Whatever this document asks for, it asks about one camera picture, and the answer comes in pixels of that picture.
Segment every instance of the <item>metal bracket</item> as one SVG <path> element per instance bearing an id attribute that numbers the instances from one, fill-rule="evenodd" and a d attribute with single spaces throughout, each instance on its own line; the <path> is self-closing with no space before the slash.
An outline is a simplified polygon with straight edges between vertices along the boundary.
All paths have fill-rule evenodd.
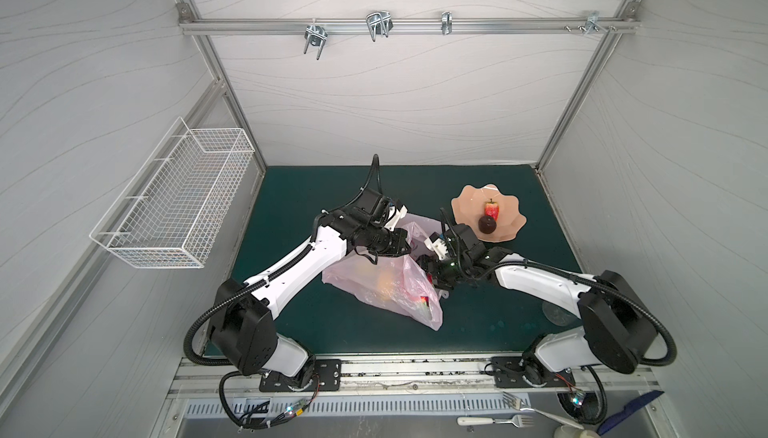
<path id="1" fill-rule="evenodd" d="M 638 19 L 639 1 L 630 1 L 621 12 L 620 18 L 624 21 L 636 21 Z"/>
<path id="2" fill-rule="evenodd" d="M 442 12 L 442 34 L 450 35 L 453 31 L 453 13 L 450 11 Z"/>
<path id="3" fill-rule="evenodd" d="M 520 358 L 517 356 L 493 356 L 490 365 L 493 367 L 493 384 L 496 388 L 531 388 L 531 384 L 524 378 L 523 370 L 517 371 Z M 574 377 L 570 371 L 560 373 L 563 378 L 574 382 Z M 562 388 L 566 386 L 562 380 L 556 376 L 547 381 L 541 388 Z"/>
<path id="4" fill-rule="evenodd" d="M 581 30 L 582 35 L 588 35 L 592 32 L 610 32 L 609 29 L 603 28 L 598 24 L 598 20 L 600 20 L 600 13 L 596 11 L 592 11 L 589 16 L 587 16 L 587 21 L 584 22 L 582 26 L 579 27 Z"/>
<path id="5" fill-rule="evenodd" d="M 320 391 L 339 391 L 341 386 L 341 360 L 317 360 L 315 362 L 315 374 L 320 380 Z M 288 387 L 282 373 L 271 372 L 259 382 L 259 391 L 262 393 L 272 393 L 275 391 L 303 392 L 317 386 L 315 378 L 304 390 L 294 390 Z"/>
<path id="6" fill-rule="evenodd" d="M 187 3 L 176 3 L 176 10 L 179 12 L 179 23 L 192 23 L 192 8 Z"/>
<path id="7" fill-rule="evenodd" d="M 304 38 L 306 38 L 304 54 L 306 54 L 306 50 L 310 48 L 310 45 L 319 46 L 320 48 L 317 49 L 316 59 L 320 59 L 322 48 L 325 46 L 326 40 L 328 40 L 328 33 L 326 33 L 326 30 L 318 25 L 309 25 L 304 31 Z"/>
<path id="8" fill-rule="evenodd" d="M 371 33 L 371 40 L 376 41 L 376 35 L 384 35 L 389 38 L 389 30 L 392 29 L 392 16 L 388 11 L 374 11 L 366 16 L 366 25 Z"/>

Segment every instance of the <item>white wire basket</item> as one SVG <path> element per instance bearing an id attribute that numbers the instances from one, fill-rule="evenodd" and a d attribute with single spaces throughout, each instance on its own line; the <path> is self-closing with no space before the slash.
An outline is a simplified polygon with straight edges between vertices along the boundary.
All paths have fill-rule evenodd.
<path id="1" fill-rule="evenodd" d="M 135 268 L 202 268 L 254 155 L 242 128 L 178 121 L 91 232 Z"/>

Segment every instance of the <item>metal clamp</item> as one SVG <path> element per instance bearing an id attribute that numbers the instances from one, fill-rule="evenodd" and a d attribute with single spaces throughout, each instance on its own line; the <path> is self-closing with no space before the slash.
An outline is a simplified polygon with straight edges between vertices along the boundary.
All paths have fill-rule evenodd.
<path id="1" fill-rule="evenodd" d="M 589 16 L 587 17 L 587 21 L 579 27 L 581 30 L 582 35 L 588 35 L 592 32 L 610 32 L 609 29 L 604 28 L 598 24 L 598 20 L 600 20 L 600 13 L 596 11 L 592 11 Z"/>
<path id="2" fill-rule="evenodd" d="M 442 12 L 442 34 L 450 35 L 453 31 L 453 13 L 450 11 Z"/>
<path id="3" fill-rule="evenodd" d="M 325 46 L 326 40 L 328 40 L 328 33 L 326 33 L 326 30 L 318 25 L 309 25 L 304 31 L 304 38 L 306 38 L 304 54 L 306 54 L 306 50 L 310 48 L 310 45 L 319 46 L 320 48 L 317 49 L 316 59 L 320 59 L 322 48 Z"/>
<path id="4" fill-rule="evenodd" d="M 376 35 L 384 35 L 389 38 L 389 30 L 392 29 L 392 16 L 388 11 L 374 11 L 366 16 L 366 25 L 371 33 L 371 40 L 376 41 Z"/>

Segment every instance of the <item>fork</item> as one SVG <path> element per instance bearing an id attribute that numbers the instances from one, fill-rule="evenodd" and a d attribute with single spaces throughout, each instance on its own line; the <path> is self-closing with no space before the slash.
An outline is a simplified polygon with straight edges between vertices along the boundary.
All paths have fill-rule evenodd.
<path id="1" fill-rule="evenodd" d="M 460 416 L 456 418 L 456 423 L 461 426 L 511 423 L 517 428 L 530 428 L 533 426 L 533 418 L 524 415 L 514 415 L 510 420 L 496 420 L 495 418 L 484 418 L 482 416 Z"/>
<path id="2" fill-rule="evenodd" d="M 573 420 L 569 420 L 568 418 L 563 418 L 562 416 L 554 415 L 551 413 L 547 413 L 546 411 L 536 410 L 535 408 L 526 406 L 525 402 L 519 396 L 515 396 L 513 394 L 507 393 L 506 391 L 502 392 L 502 395 L 503 395 L 504 402 L 507 405 L 510 405 L 512 408 L 515 408 L 517 411 L 533 411 L 540 415 L 546 416 L 550 420 L 557 421 L 560 424 L 572 426 L 573 428 L 579 428 L 580 430 L 584 429 L 583 425 L 578 424 Z"/>

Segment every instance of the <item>blue object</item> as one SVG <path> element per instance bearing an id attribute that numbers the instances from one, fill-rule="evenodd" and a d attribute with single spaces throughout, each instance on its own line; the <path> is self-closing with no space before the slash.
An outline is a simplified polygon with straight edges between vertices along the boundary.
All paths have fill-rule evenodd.
<path id="1" fill-rule="evenodd" d="M 629 418 L 634 412 L 642 410 L 645 405 L 653 400 L 656 400 L 659 396 L 663 395 L 663 391 L 649 391 L 645 395 L 638 396 L 634 400 L 624 405 L 624 409 L 617 414 L 610 415 L 605 421 L 598 426 L 598 434 L 600 436 L 611 431 L 617 424 Z"/>

